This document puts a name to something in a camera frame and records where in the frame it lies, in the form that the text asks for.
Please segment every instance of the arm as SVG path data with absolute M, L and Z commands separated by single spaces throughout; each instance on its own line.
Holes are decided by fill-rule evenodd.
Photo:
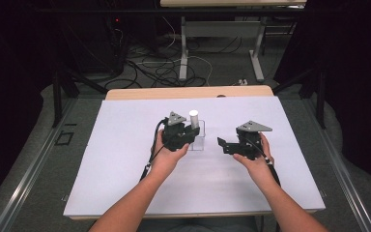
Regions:
M 157 135 L 155 153 L 162 147 L 161 135 L 162 130 Z M 158 188 L 174 170 L 177 161 L 186 154 L 187 149 L 188 144 L 176 152 L 161 149 L 153 160 L 149 175 L 108 209 L 90 231 L 136 231 Z
M 272 160 L 270 144 L 261 134 L 264 153 Z M 248 170 L 249 176 L 267 198 L 281 230 L 289 231 L 327 231 L 313 216 L 308 214 L 274 180 L 264 158 L 250 160 L 235 154 L 234 159 Z

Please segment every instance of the gray floor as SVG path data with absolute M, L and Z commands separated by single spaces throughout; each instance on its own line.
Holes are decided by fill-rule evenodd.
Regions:
M 234 38 L 195 39 L 190 41 L 190 48 L 198 47 L 197 50 L 189 54 L 189 56 L 195 56 L 189 60 L 190 66 L 194 69 L 197 76 L 208 78 L 208 83 L 211 86 L 233 85 L 241 78 L 246 78 L 250 85 L 261 84 L 255 80 L 248 58 L 247 50 L 252 47 L 252 41 L 242 40 L 243 43 L 240 48 L 232 53 L 205 54 L 201 52 L 219 51 L 233 40 Z M 271 87 L 276 85 L 272 80 L 273 74 L 288 40 L 289 37 L 287 36 L 267 39 L 266 53 L 260 57 L 264 76 L 266 77 L 264 84 Z M 231 51 L 236 48 L 239 41 L 237 39 L 225 51 Z M 175 57 L 179 56 L 178 50 L 164 50 L 164 48 L 165 46 L 162 47 L 162 53 L 176 54 Z M 129 55 L 129 57 L 134 56 L 138 56 L 138 53 Z M 145 60 L 142 58 L 131 59 L 135 60 L 136 63 L 161 60 L 156 58 L 147 58 Z M 148 68 L 147 70 L 154 72 L 156 69 Z M 125 67 L 125 72 L 119 78 L 133 77 L 134 70 L 130 67 Z M 153 84 L 150 78 L 141 74 L 137 81 L 141 83 L 142 87 L 151 87 Z M 111 83 L 108 88 L 119 88 L 124 85 L 127 85 L 127 83 L 115 82 Z M 191 85 L 197 86 L 198 82 L 194 82 Z M 72 221 L 62 216 L 62 210 L 66 203 L 61 199 L 70 192 L 74 178 L 73 173 L 77 172 L 79 161 L 84 152 L 85 142 L 90 136 L 100 102 L 104 97 L 85 85 L 78 84 L 78 87 L 81 91 L 79 99 L 71 100 L 65 104 L 65 108 L 70 107 L 71 110 L 65 116 L 65 121 L 55 131 L 51 129 L 53 122 L 51 87 L 46 88 L 42 92 L 44 106 L 40 119 L 21 154 L 19 154 L 13 169 L 0 188 L 0 223 L 8 223 L 8 226 L 3 226 L 7 230 L 85 231 L 93 223 L 92 221 Z M 370 225 L 363 225 L 363 222 L 358 219 L 357 211 L 360 208 L 355 209 L 352 202 L 356 199 L 358 201 L 357 204 L 362 203 L 361 206 L 365 207 L 366 214 L 371 219 L 371 176 L 346 162 L 345 159 L 341 159 L 339 163 L 343 160 L 346 164 L 345 174 L 349 173 L 352 180 L 351 184 L 357 190 L 356 197 L 344 193 L 348 186 L 344 186 L 341 181 L 338 181 L 341 179 L 341 173 L 335 172 L 337 163 L 334 163 L 335 160 L 329 157 L 329 148 L 327 148 L 326 144 L 321 142 L 324 133 L 326 133 L 328 140 L 332 142 L 331 145 L 334 148 L 334 152 L 337 152 L 340 157 L 342 140 L 340 125 L 335 119 L 334 111 L 327 105 L 326 123 L 328 128 L 321 132 L 315 126 L 313 117 L 309 115 L 312 114 L 309 111 L 312 111 L 312 103 L 315 98 L 310 101 L 301 100 L 298 96 L 299 87 L 295 85 L 288 88 L 281 92 L 278 97 L 280 97 L 286 110 L 288 119 L 315 181 L 320 190 L 326 195 L 324 201 L 327 204 L 327 209 L 316 213 L 315 217 L 331 231 L 371 231 Z M 65 124 L 77 124 L 77 126 L 65 126 Z M 54 138 L 55 135 L 58 136 L 61 131 L 73 132 L 72 146 L 57 146 L 55 143 L 48 144 L 50 140 L 48 138 Z M 36 179 L 29 180 L 31 184 L 34 184 L 32 189 L 25 192 L 26 195 L 21 198 L 19 207 L 13 211 L 13 208 L 9 208 L 8 205 L 10 202 L 14 202 L 14 199 L 11 200 L 11 198 L 16 188 L 19 186 L 19 183 L 25 182 L 24 175 L 31 170 L 30 164 L 36 162 L 38 156 L 44 152 L 47 152 L 48 155 L 44 160 L 41 160 L 40 168 L 36 169 L 39 175 L 37 175 Z M 7 212 L 13 214 L 14 220 L 7 220 L 5 217 Z M 272 231 L 272 221 L 272 217 L 266 217 L 266 231 Z

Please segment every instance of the table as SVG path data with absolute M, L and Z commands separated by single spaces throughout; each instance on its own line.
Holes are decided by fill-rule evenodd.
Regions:
M 160 0 L 161 7 L 270 7 L 304 5 L 306 0 Z M 263 82 L 264 75 L 258 54 L 264 37 L 267 18 L 259 21 L 186 21 L 182 16 L 182 60 L 179 79 L 186 79 L 188 50 L 186 37 L 248 37 L 256 38 L 255 47 L 249 50 L 252 67 L 257 81 Z
M 282 187 L 307 211 L 325 209 L 283 108 L 267 86 L 111 90 L 103 101 L 64 215 L 98 218 L 141 176 L 156 124 L 170 110 L 205 120 L 204 151 L 189 151 L 158 190 L 145 218 L 270 214 L 246 169 L 222 154 L 216 138 L 237 141 L 253 120 L 273 129 L 270 141 Z

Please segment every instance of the cable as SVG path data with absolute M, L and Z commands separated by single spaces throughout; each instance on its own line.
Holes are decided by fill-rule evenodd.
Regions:
M 260 231 L 264 232 L 264 216 L 261 216 L 261 226 L 260 226 Z
M 161 126 L 161 124 L 166 123 L 168 121 L 168 118 L 164 118 L 163 120 L 159 121 L 156 130 L 155 130 L 155 138 L 153 140 L 153 146 L 152 146 L 152 152 L 149 157 L 149 161 L 147 162 L 146 166 L 144 166 L 143 173 L 141 174 L 140 181 L 143 180 L 147 173 L 149 172 L 150 166 L 152 165 L 153 159 L 158 155 L 158 153 L 161 151 L 161 149 L 164 147 L 164 145 L 156 152 L 155 154 L 155 149 L 156 149 L 156 142 L 157 142 L 157 134 L 158 134 L 158 129 Z
M 203 59 L 203 58 L 201 58 L 201 57 L 198 57 L 198 56 L 188 56 L 187 58 L 197 58 L 197 59 L 200 59 L 200 60 L 202 60 L 202 61 L 205 61 L 207 64 L 209 64 L 209 66 L 210 66 L 210 73 L 209 73 L 209 75 L 207 76 L 207 80 L 206 80 L 206 82 L 207 82 L 207 85 L 210 86 L 209 79 L 210 79 L 210 76 L 211 76 L 211 74 L 212 74 L 212 72 L 213 72 L 213 66 L 212 66 L 212 64 L 211 64 L 210 62 L 208 62 L 207 60 L 205 60 L 205 59 Z
M 231 41 L 228 45 L 226 45 L 224 48 L 220 49 L 219 51 L 197 51 L 197 50 L 192 50 L 192 49 L 188 49 L 190 51 L 192 51 L 193 53 L 199 53 L 199 54 L 218 54 L 218 53 L 226 53 L 226 54 L 229 54 L 229 53 L 233 53 L 235 51 L 237 51 L 238 49 L 240 49 L 241 45 L 243 44 L 243 38 L 240 38 L 240 43 L 237 45 L 236 48 L 234 48 L 234 50 L 231 50 L 231 51 L 224 51 L 225 49 L 227 49 L 231 44 L 234 43 L 234 41 L 237 39 L 238 37 L 234 38 L 233 41 Z
M 152 88 L 157 87 L 157 84 L 161 84 L 164 86 L 169 86 L 169 87 L 185 87 L 190 83 L 193 83 L 196 80 L 201 80 L 202 83 L 199 86 L 203 86 L 206 83 L 206 79 L 203 77 L 196 76 L 194 69 L 191 66 L 187 66 L 188 69 L 192 71 L 192 77 L 188 78 L 186 81 L 181 81 L 179 79 L 178 74 L 175 72 L 175 68 L 179 67 L 180 65 L 174 65 L 172 68 L 167 68 L 167 71 L 164 71 L 163 73 L 151 73 L 148 71 L 145 71 L 138 67 L 137 64 L 135 64 L 132 61 L 128 61 L 128 64 L 132 66 L 133 68 L 137 69 L 141 73 L 143 73 L 146 77 L 151 78 L 154 82 L 152 84 Z M 164 77 L 164 75 L 173 72 L 175 76 L 169 76 L 169 77 Z
M 149 56 L 152 54 L 152 51 L 148 48 L 146 48 L 145 46 L 142 46 L 140 45 L 140 43 L 138 43 L 138 40 L 134 37 L 131 37 L 134 41 L 137 41 L 137 47 L 134 47 L 132 48 L 129 53 L 130 54 L 140 54 L 138 56 L 128 56 L 128 59 L 135 59 L 135 58 L 139 58 L 139 57 L 143 57 L 143 56 Z
M 278 177 L 278 174 L 276 173 L 276 170 L 275 170 L 275 167 L 273 166 L 273 163 L 272 161 L 267 157 L 267 155 L 265 155 L 265 153 L 259 148 L 257 147 L 251 140 L 249 140 L 248 138 L 243 138 L 245 139 L 246 141 L 248 141 L 249 144 L 251 144 L 255 149 L 258 150 L 258 152 L 260 152 L 260 154 L 264 157 L 266 163 L 267 163 L 267 167 L 270 169 L 270 172 L 273 176 L 273 178 L 275 179 L 276 183 L 281 186 L 281 183 L 279 181 L 279 177 Z M 275 226 L 275 232 L 279 232 L 280 231 L 280 227 L 279 227 L 279 223 L 276 222 L 276 226 Z
M 104 84 L 104 88 L 107 89 L 107 85 L 113 83 L 113 82 L 118 82 L 118 81 L 128 81 L 128 82 L 131 82 L 129 85 L 125 86 L 125 87 L 122 87 L 122 89 L 127 89 L 128 87 L 130 87 L 131 85 L 135 84 L 137 85 L 137 87 L 139 88 L 143 88 L 140 83 L 138 83 L 136 80 L 137 80 L 137 77 L 138 77 L 138 73 L 137 73 L 137 69 L 134 69 L 135 71 L 135 76 L 134 76 L 134 79 L 125 79 L 125 78 L 121 78 L 121 79 L 113 79 L 113 80 L 110 80 L 108 81 L 107 83 Z
M 165 22 L 167 22 L 167 25 L 170 26 L 171 30 L 173 30 L 173 42 L 171 44 L 169 44 L 166 48 L 164 48 L 163 50 L 166 50 L 168 49 L 171 45 L 174 44 L 174 42 L 176 41 L 176 31 L 174 30 L 174 27 L 170 24 L 170 22 L 168 22 L 168 20 L 163 17 L 162 19 L 165 20 Z

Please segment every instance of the white paper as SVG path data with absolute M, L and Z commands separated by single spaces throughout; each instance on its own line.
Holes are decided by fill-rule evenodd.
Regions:
M 238 142 L 236 127 L 252 120 L 272 131 L 281 186 L 305 210 L 325 209 L 277 97 L 104 101 L 64 215 L 99 217 L 139 181 L 157 123 L 174 111 L 188 119 L 196 109 L 205 121 L 204 151 L 188 151 L 158 190 L 146 217 L 270 212 L 246 169 L 217 144 Z

